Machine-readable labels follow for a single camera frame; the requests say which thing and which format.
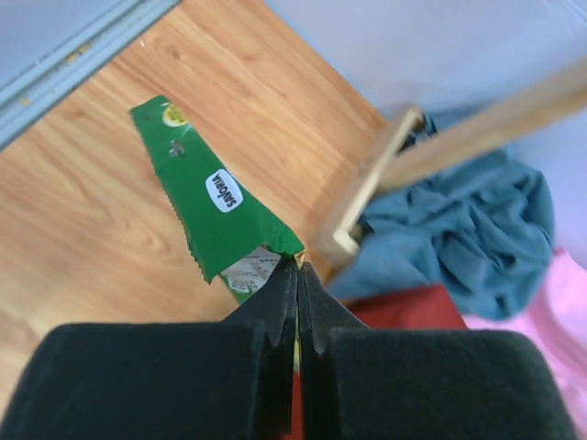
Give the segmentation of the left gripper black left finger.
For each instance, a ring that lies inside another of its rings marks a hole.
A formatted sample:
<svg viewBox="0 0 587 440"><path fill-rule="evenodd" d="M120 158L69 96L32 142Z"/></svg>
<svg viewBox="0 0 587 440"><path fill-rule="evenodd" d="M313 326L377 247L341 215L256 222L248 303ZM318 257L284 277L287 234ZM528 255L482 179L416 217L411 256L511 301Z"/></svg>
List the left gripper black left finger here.
<svg viewBox="0 0 587 440"><path fill-rule="evenodd" d="M216 323L64 324L26 365L4 439L280 439L292 426L298 269Z"/></svg>

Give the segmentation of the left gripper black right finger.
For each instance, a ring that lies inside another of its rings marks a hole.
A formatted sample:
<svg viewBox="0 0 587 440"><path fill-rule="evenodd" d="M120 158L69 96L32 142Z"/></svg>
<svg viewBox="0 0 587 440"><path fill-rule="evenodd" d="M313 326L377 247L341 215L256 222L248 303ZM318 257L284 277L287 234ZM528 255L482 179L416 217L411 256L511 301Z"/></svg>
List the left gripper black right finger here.
<svg viewBox="0 0 587 440"><path fill-rule="evenodd" d="M509 331L372 329L298 278L307 439L573 439L547 362Z"/></svg>

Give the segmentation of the red brown paper bag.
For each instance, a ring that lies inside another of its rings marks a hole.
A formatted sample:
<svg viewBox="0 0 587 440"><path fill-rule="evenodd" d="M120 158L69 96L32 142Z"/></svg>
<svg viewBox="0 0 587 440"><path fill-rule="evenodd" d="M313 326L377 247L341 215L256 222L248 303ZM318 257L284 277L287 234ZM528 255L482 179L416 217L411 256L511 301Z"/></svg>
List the red brown paper bag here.
<svg viewBox="0 0 587 440"><path fill-rule="evenodd" d="M342 302L367 326L375 329L462 330L467 327L448 291L441 285L389 292ZM309 398L320 390L318 361L300 358L293 376L292 431L287 439L306 439L305 417Z"/></svg>

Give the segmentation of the green yellow candy bag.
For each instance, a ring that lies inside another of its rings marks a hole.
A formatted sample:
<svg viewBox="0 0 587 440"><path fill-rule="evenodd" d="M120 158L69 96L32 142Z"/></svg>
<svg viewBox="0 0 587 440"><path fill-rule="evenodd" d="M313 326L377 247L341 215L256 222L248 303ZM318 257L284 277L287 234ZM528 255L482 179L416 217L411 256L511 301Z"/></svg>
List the green yellow candy bag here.
<svg viewBox="0 0 587 440"><path fill-rule="evenodd" d="M206 282L220 278L243 303L281 258L304 252L294 231L234 177L167 97L129 113Z"/></svg>

